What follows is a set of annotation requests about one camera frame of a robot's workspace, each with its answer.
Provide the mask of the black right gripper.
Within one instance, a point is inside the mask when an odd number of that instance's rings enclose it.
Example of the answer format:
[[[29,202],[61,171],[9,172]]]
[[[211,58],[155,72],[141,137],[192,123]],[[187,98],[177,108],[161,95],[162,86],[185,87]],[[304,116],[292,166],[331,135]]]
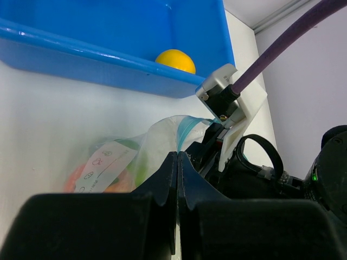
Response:
[[[208,127],[202,142],[193,142],[187,149],[194,169],[214,188],[230,199],[303,199],[303,181],[290,176],[274,146],[257,134],[243,136],[232,150],[225,168],[219,171],[222,134],[226,129],[219,123]],[[246,140],[255,141],[272,162],[258,166],[244,155]]]

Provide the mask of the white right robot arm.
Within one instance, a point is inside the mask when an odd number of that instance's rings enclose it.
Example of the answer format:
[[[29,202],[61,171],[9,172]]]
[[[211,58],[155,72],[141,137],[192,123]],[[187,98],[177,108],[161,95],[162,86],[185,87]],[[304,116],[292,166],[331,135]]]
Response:
[[[336,126],[322,137],[320,152],[304,179],[289,175],[274,146],[257,134],[243,136],[219,170],[222,134],[213,123],[202,142],[187,149],[194,169],[230,199],[307,199],[318,203],[338,227],[346,229],[346,126]],[[244,155],[246,141],[256,142],[272,166],[252,164]]]

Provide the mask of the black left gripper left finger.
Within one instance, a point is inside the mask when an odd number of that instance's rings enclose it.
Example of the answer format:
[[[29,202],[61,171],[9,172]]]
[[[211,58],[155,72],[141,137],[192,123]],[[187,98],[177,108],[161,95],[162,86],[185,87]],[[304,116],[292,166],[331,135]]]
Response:
[[[1,259],[170,259],[176,252],[178,155],[130,193],[52,193],[29,198]]]

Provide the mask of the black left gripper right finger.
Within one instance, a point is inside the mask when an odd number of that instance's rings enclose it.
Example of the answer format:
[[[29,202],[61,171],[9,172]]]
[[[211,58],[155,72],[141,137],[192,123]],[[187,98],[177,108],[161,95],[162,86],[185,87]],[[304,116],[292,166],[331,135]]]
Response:
[[[177,188],[183,259],[346,259],[335,227],[314,202],[229,199],[184,152]]]

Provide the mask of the clear zip top bag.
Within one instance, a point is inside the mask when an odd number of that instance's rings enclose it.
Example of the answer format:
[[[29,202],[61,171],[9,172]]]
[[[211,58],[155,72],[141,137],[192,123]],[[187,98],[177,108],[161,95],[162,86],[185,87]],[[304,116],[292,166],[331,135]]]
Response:
[[[212,119],[175,115],[153,124],[146,133],[132,138],[111,136],[91,146],[87,160],[67,178],[67,193],[128,193],[136,187],[127,166],[139,152],[149,156],[147,179],[170,152],[185,151],[201,142]]]

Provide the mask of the yellow fake lemon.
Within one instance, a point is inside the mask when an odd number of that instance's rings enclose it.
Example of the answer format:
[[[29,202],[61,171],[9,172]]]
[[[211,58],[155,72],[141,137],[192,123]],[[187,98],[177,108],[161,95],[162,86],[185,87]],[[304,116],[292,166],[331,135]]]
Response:
[[[196,74],[196,67],[191,57],[178,49],[169,49],[160,53],[155,62],[187,73]]]

